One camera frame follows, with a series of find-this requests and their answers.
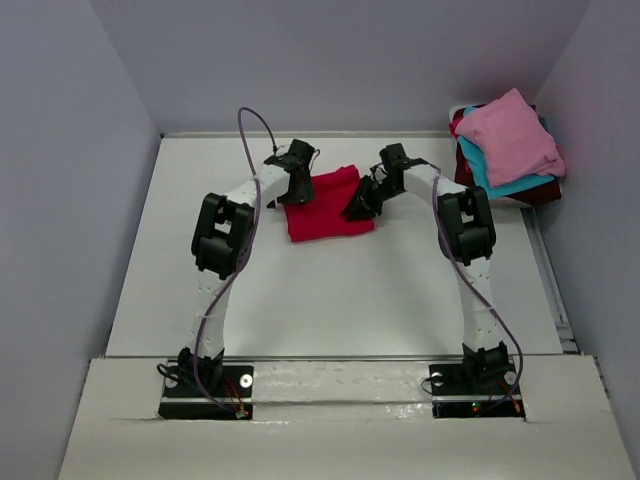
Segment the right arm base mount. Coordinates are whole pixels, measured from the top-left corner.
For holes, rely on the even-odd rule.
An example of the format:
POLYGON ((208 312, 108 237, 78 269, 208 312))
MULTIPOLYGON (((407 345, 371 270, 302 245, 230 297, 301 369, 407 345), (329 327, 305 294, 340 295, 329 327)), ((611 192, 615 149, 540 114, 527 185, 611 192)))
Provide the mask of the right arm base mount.
POLYGON ((514 367, 484 385, 471 385, 462 373, 459 364, 429 366, 428 375, 420 387, 431 398, 435 419, 525 419, 520 387, 513 386, 516 380, 514 367))

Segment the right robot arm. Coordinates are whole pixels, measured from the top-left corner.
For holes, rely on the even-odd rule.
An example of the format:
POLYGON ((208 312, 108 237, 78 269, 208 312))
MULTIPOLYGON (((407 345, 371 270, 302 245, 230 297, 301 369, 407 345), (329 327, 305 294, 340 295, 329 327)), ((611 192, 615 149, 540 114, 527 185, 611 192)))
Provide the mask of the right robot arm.
POLYGON ((383 213, 383 204, 411 193, 433 208, 438 244, 456 274, 463 312, 463 357, 458 363, 430 367, 427 392, 436 396, 503 393, 512 397, 523 366, 510 359, 504 337, 513 341, 519 361, 522 349, 492 303, 490 259, 496 231, 488 194, 446 179, 439 167, 410 158, 400 143, 379 152, 381 162, 362 177, 341 213, 349 221, 383 213))

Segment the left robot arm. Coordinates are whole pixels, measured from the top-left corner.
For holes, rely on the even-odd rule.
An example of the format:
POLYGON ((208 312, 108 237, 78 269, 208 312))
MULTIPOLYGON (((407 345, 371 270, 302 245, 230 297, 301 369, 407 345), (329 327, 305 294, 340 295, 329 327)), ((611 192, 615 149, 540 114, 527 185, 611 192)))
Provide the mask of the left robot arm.
POLYGON ((315 154, 310 144, 294 139, 284 152, 252 166, 251 177, 236 188, 203 198, 191 242, 198 294, 181 360, 189 386, 210 400, 221 383, 231 287, 248 264, 260 213, 270 203, 304 204, 315 198, 310 172, 315 154))

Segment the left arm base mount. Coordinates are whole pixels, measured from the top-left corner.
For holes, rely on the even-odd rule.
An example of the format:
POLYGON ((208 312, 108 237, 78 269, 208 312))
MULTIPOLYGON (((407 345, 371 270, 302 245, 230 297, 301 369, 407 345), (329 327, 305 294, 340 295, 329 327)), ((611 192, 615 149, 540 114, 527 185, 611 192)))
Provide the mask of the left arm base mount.
POLYGON ((250 421, 253 419, 252 400, 254 366, 227 364, 215 386, 203 392, 192 374, 182 373, 176 362, 158 364, 163 378, 158 415, 165 420, 250 421))

